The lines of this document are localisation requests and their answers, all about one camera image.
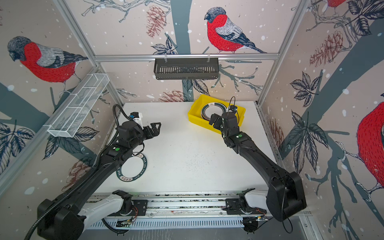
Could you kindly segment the green lettered plate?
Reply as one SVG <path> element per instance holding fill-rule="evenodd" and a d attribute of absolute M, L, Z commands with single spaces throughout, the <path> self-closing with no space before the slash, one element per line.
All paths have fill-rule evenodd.
<path fill-rule="evenodd" d="M 148 160 L 145 155 L 138 154 L 130 157 L 121 168 L 116 171 L 118 179 L 122 182 L 133 182 L 139 179 L 146 171 Z"/>

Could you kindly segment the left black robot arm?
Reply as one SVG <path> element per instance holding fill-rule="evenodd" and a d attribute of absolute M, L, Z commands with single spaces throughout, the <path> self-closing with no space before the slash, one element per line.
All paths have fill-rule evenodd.
<path fill-rule="evenodd" d="M 86 228 L 85 215 L 80 211 L 89 197 L 145 140 L 160 134 L 161 123 L 141 127 L 135 121 L 127 121 L 117 127 L 110 143 L 98 154 L 91 169 L 71 188 L 53 201 L 44 200 L 38 206 L 36 222 L 27 232 L 29 240 L 33 232 L 46 240 L 77 240 Z"/>

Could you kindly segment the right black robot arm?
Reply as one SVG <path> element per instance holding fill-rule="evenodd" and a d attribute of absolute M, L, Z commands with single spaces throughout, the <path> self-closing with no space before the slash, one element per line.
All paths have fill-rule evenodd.
<path fill-rule="evenodd" d="M 246 159 L 266 182 L 266 209 L 276 220 L 283 222 L 307 207 L 300 176 L 278 166 L 256 146 L 251 137 L 240 131 L 234 112 L 221 116 L 213 114 L 209 124 L 221 131 L 227 147 Z"/>

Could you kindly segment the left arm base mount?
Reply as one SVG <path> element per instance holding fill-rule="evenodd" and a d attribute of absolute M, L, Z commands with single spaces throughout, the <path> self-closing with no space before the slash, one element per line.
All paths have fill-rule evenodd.
<path fill-rule="evenodd" d="M 120 210 L 114 214 L 111 214 L 111 216 L 114 217 L 143 217 L 146 215 L 148 208 L 148 200 L 132 200 L 132 206 L 131 209 L 128 210 Z"/>

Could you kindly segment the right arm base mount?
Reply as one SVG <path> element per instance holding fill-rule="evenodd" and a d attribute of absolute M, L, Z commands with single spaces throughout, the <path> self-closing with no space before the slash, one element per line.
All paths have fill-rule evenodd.
<path fill-rule="evenodd" d="M 265 215 L 267 213 L 264 209 L 246 207 L 240 199 L 225 199 L 223 211 L 228 215 Z"/>

